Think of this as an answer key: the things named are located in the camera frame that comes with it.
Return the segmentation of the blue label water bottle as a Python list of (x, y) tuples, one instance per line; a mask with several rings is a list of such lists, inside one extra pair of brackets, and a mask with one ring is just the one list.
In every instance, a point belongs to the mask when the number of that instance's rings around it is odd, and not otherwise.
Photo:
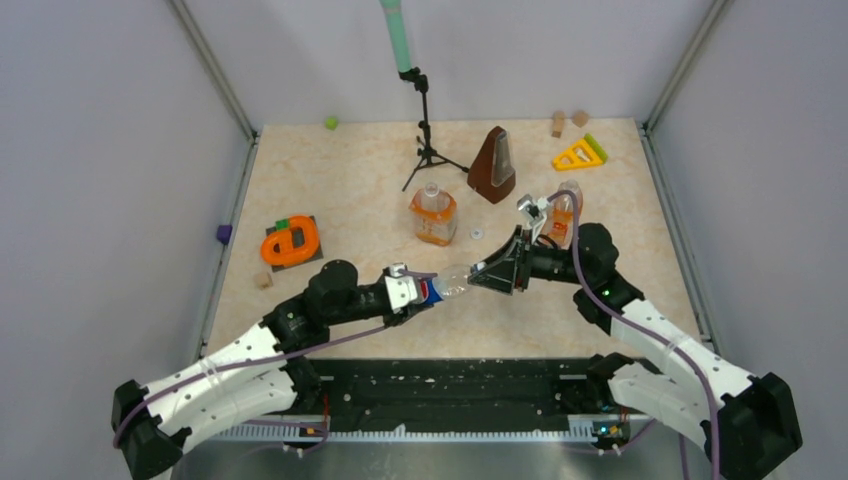
[(472, 270), (472, 266), (468, 264), (451, 265), (436, 273), (432, 278), (423, 280), (421, 304), (434, 305), (455, 300), (466, 294), (471, 289), (468, 278)]

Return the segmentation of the orange tea bottle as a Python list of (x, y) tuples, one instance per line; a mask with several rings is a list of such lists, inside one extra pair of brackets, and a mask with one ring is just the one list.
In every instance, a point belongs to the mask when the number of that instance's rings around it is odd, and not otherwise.
[(457, 202), (436, 183), (429, 182), (413, 196), (409, 207), (412, 231), (425, 243), (449, 245), (458, 224)]
[(574, 213), (582, 215), (583, 209), (583, 192), (577, 180), (569, 179), (562, 182), (558, 190), (570, 190), (575, 196), (576, 201), (567, 195), (561, 195), (552, 202), (552, 209), (548, 216), (548, 221), (544, 227), (543, 234), (554, 241), (559, 247), (567, 249), (570, 247), (573, 238), (573, 219)]

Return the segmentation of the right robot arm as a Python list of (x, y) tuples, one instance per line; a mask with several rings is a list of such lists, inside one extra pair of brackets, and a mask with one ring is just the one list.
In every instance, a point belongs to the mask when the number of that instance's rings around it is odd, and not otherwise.
[(599, 223), (579, 226), (569, 249), (538, 246), (517, 227), (472, 266), (468, 281), (507, 295), (533, 279), (577, 285), (580, 315), (658, 370), (608, 355), (586, 385), (589, 404), (600, 412), (635, 409), (675, 430), (701, 447), (715, 478), (766, 478), (803, 444), (789, 384), (774, 373), (757, 376), (681, 330), (617, 271), (618, 256)]

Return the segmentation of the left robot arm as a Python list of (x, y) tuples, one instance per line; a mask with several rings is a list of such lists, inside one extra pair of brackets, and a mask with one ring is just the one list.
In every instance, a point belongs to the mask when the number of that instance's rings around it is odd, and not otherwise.
[(401, 325), (429, 308), (432, 275), (403, 263), (370, 284), (346, 260), (326, 263), (305, 289), (215, 353), (161, 379), (114, 392), (111, 426), (134, 479), (153, 479), (208, 438), (262, 415), (319, 404), (320, 377), (306, 357), (333, 346), (335, 325), (381, 318)]

